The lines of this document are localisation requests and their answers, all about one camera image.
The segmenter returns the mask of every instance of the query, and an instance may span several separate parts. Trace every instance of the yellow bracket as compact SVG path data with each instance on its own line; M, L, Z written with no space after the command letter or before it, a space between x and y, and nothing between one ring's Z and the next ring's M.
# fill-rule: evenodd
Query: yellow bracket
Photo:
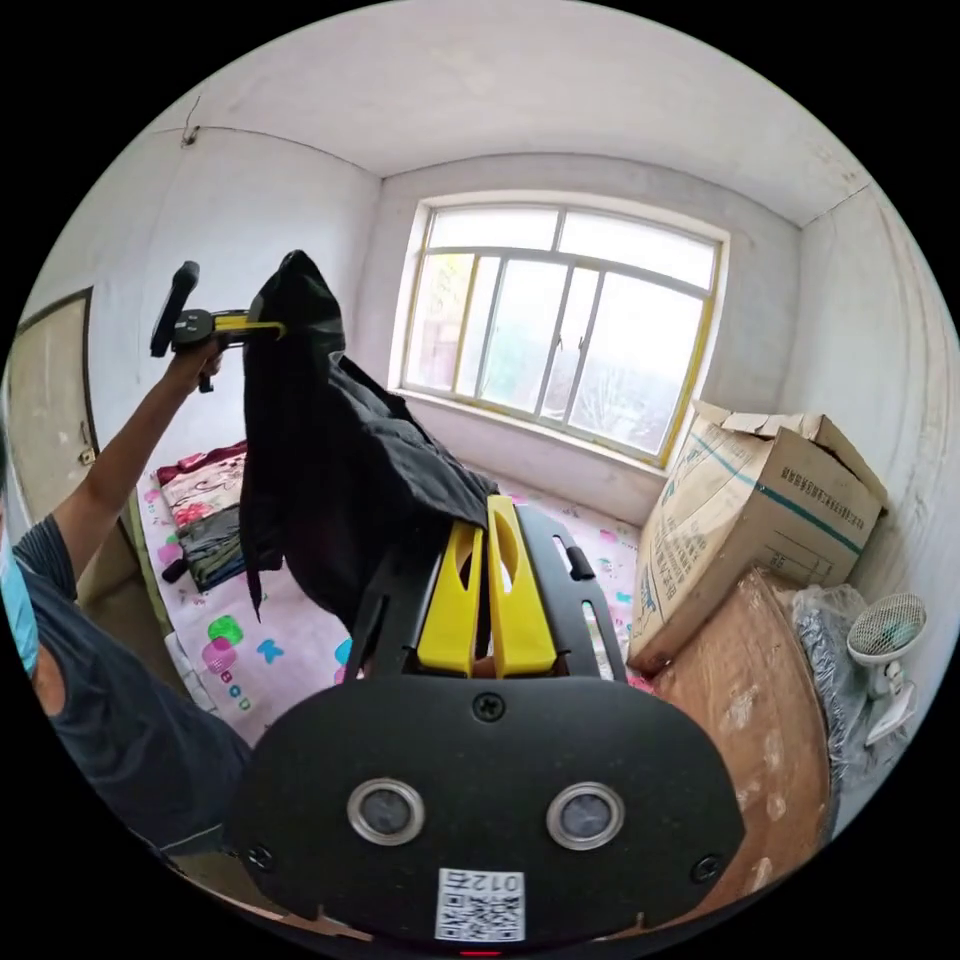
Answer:
M497 678L549 673L556 663L520 521L509 497L487 500L490 622ZM502 570L510 578L504 583Z
M461 571L468 562L470 572L464 584ZM482 572L483 531L456 521L417 644L420 665L427 670L472 674Z
M213 329L217 333L246 333L248 331L253 332L271 327L280 331L277 334L278 340L287 332L287 328L282 323L278 323L275 320L268 320L264 323L254 323L250 321L245 313L221 314L219 317L214 317L213 320Z

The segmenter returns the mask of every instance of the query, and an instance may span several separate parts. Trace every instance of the qr code sticker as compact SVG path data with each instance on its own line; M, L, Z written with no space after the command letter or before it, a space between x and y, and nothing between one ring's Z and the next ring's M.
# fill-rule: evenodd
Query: qr code sticker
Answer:
M440 871L437 940L515 943L524 927L522 873Z

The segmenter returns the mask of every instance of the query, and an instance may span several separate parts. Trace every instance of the bed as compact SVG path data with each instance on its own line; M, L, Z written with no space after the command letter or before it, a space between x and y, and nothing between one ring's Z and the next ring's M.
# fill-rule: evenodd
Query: bed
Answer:
M208 456L197 454L180 464ZM166 479L164 470L173 468L160 468ZM567 527L597 574L625 655L639 530L509 478L495 479L514 502L534 504ZM151 471L141 477L131 500L133 539L147 592L190 696L253 745L296 703L340 682L350 638L339 620L306 598L286 567L262 575L259 621L242 573L205 591L189 573L166 582L164 571L183 553L177 536L183 517L175 521L171 499L169 490L161 489L158 471ZM592 633L601 672L609 677L599 633ZM631 681L643 685L632 672Z

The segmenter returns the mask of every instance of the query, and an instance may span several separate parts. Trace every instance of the door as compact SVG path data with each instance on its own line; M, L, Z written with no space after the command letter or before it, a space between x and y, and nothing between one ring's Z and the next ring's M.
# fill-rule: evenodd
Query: door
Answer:
M66 499L96 459L85 376L91 294L74 294L22 323L7 360L7 442L33 522ZM115 527L77 584L79 602L92 602L135 571Z

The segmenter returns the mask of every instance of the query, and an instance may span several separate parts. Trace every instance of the man's hand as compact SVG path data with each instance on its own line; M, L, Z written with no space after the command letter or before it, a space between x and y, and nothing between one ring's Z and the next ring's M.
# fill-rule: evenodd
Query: man's hand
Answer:
M199 385L201 376L215 377L220 372L222 355L223 351L216 340L193 350L175 353L163 378L182 390L184 395L191 394Z

